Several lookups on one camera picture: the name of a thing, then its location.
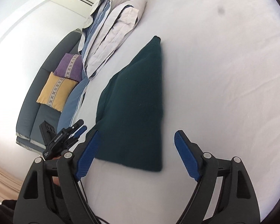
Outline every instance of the bed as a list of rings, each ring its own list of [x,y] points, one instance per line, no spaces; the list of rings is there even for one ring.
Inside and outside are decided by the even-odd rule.
[[[149,0],[88,84],[76,119],[95,125],[102,90],[154,35],[163,55],[163,169],[95,159],[82,181],[88,204],[111,224],[176,223],[196,185],[174,146],[182,129],[203,151],[243,160],[264,220],[280,199],[280,0]]]

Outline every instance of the pillow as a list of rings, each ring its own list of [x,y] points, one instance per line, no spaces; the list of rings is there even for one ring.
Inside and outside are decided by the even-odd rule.
[[[71,126],[72,118],[74,117],[77,111],[81,95],[83,94],[82,97],[84,97],[85,93],[83,92],[85,87],[88,85],[88,83],[89,83],[88,78],[84,78],[68,96],[62,114],[60,115],[59,118],[57,132],[61,131],[62,128],[67,128]]]
[[[54,75],[80,82],[82,80],[82,69],[83,64],[81,55],[66,53],[54,71]]]
[[[152,40],[116,73],[99,98],[97,159],[147,171],[162,169],[162,58],[160,38]]]
[[[55,76],[51,72],[36,102],[62,112],[67,97],[77,84],[76,81]]]

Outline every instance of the gray sofa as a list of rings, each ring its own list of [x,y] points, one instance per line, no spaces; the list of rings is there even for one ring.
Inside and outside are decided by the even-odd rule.
[[[46,120],[57,130],[60,112],[47,105],[36,102],[49,75],[55,71],[65,53],[77,54],[81,31],[70,32],[50,53],[39,69],[23,102],[16,126],[17,140],[20,146],[42,153],[45,149],[39,125]]]

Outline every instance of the dark green cushion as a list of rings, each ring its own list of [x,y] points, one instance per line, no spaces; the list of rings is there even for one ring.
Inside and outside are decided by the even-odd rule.
[[[101,145],[96,158],[161,171],[162,61],[153,39],[102,92],[96,114]]]

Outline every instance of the purple cushion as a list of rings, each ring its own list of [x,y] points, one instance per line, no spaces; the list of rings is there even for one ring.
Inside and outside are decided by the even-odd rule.
[[[81,55],[66,53],[54,71],[54,75],[80,82],[82,80],[82,69],[83,64]]]

